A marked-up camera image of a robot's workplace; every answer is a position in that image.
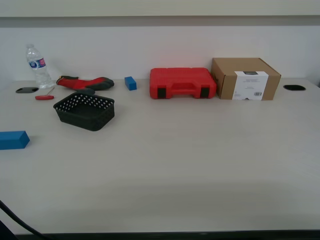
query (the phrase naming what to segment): black cable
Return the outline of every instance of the black cable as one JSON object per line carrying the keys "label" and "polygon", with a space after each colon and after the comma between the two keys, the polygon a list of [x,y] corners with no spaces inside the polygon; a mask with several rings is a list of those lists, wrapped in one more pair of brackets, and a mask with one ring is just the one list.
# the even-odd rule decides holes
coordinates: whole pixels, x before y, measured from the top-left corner
{"label": "black cable", "polygon": [[14,220],[17,224],[19,224],[24,229],[28,230],[30,233],[38,236],[41,239],[45,240],[54,240],[49,236],[45,236],[42,233],[38,232],[37,230],[33,229],[29,225],[27,225],[24,221],[22,221],[17,215],[15,215],[1,200],[0,200],[0,209],[3,210],[12,220]]}

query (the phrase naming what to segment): bottle label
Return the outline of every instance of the bottle label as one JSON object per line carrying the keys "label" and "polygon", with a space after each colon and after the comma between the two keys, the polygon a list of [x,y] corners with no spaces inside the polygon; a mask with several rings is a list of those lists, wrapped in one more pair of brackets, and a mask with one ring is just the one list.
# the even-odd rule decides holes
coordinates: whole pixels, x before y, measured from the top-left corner
{"label": "bottle label", "polygon": [[36,69],[36,68],[40,69],[40,68],[43,68],[43,67],[46,66],[46,62],[45,62],[45,60],[43,58],[41,58],[41,59],[39,59],[37,61],[30,61],[29,65],[33,69]]}

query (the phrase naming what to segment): white label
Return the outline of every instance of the white label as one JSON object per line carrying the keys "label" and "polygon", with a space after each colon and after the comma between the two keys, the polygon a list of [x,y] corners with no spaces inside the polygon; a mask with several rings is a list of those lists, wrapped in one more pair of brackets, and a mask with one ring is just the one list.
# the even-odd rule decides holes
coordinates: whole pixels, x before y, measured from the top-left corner
{"label": "white label", "polygon": [[269,75],[264,71],[235,71],[233,100],[262,100]]}

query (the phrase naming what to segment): blue block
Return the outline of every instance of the blue block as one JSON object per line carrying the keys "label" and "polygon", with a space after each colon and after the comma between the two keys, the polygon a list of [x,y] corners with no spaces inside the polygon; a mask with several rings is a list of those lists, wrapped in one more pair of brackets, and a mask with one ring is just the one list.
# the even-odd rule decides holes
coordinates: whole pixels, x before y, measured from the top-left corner
{"label": "blue block", "polygon": [[131,90],[137,89],[137,83],[132,76],[127,76],[124,78],[126,87]]}
{"label": "blue block", "polygon": [[0,150],[24,149],[29,141],[26,131],[0,131]]}

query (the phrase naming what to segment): brown cardboard box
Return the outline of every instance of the brown cardboard box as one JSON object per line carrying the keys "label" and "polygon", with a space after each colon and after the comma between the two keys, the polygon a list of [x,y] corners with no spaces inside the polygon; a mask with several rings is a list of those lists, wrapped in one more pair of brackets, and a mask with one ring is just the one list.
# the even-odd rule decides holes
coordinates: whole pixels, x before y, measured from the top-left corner
{"label": "brown cardboard box", "polygon": [[235,71],[268,74],[262,100],[274,99],[281,75],[260,58],[213,58],[211,74],[217,83],[216,93],[221,99],[233,99],[237,81]]}

